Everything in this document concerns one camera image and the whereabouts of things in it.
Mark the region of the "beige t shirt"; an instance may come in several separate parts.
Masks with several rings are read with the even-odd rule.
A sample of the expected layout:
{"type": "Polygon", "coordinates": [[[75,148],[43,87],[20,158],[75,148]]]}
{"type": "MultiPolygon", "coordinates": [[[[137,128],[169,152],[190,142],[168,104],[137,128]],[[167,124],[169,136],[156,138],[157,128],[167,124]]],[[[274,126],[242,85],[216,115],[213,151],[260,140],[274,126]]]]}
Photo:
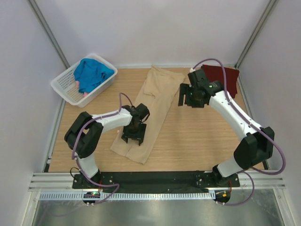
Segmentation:
{"type": "Polygon", "coordinates": [[[134,162],[145,164],[153,150],[173,98],[184,79],[183,73],[152,66],[135,100],[135,105],[142,103],[150,111],[150,116],[146,121],[144,141],[141,145],[133,140],[126,143],[121,139],[122,131],[120,131],[110,150],[134,162]]]}

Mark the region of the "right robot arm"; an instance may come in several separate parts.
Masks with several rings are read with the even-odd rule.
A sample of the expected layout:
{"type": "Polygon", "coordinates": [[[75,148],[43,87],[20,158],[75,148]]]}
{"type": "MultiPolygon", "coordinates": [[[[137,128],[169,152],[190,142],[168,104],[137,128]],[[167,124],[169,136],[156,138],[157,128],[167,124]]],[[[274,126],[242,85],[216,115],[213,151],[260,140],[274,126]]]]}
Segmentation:
{"type": "Polygon", "coordinates": [[[213,167],[212,182],[216,186],[225,185],[234,174],[272,156],[275,136],[272,128],[263,128],[254,122],[225,91],[223,84],[220,81],[211,82],[204,70],[190,69],[188,78],[188,84],[180,84],[178,105],[212,107],[228,122],[239,139],[233,156],[213,167]]]}

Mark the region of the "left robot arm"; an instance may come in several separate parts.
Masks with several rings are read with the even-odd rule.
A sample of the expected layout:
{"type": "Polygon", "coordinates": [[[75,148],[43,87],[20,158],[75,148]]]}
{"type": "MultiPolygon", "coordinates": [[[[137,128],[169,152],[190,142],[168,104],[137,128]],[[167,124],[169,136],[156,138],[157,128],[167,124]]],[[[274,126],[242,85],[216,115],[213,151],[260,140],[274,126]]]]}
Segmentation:
{"type": "Polygon", "coordinates": [[[65,142],[72,150],[71,158],[79,168],[79,174],[74,176],[72,187],[97,188],[100,185],[102,178],[95,162],[94,151],[102,133],[123,127],[121,139],[126,143],[131,139],[141,145],[146,131],[145,121],[149,116],[150,111],[144,104],[124,105],[107,114],[79,114],[64,136],[65,142]]]}

